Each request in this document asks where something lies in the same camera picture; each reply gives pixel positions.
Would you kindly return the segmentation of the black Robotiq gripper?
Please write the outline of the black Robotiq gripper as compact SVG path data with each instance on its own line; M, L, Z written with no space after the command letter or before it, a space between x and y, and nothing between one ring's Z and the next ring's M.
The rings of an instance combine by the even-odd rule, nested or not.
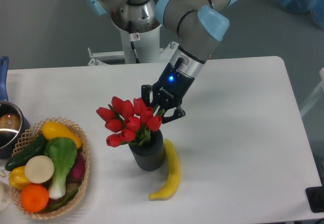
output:
M162 109L158 112L162 124L182 118L186 112L182 109L182 99L194 82L190 77L168 63L158 81L153 85L141 86L141 98L147 107L154 108L159 105ZM166 117L165 109L175 108L173 115Z

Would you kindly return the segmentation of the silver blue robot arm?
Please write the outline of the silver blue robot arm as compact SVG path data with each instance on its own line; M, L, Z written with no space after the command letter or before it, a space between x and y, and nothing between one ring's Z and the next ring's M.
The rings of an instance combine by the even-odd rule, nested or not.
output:
M172 116L162 118L163 123L185 115L182 99L229 27L221 10L236 1L86 0L96 14L110 15L120 31L128 64L158 61L160 27L180 38L158 81L141 89L147 106L174 110Z

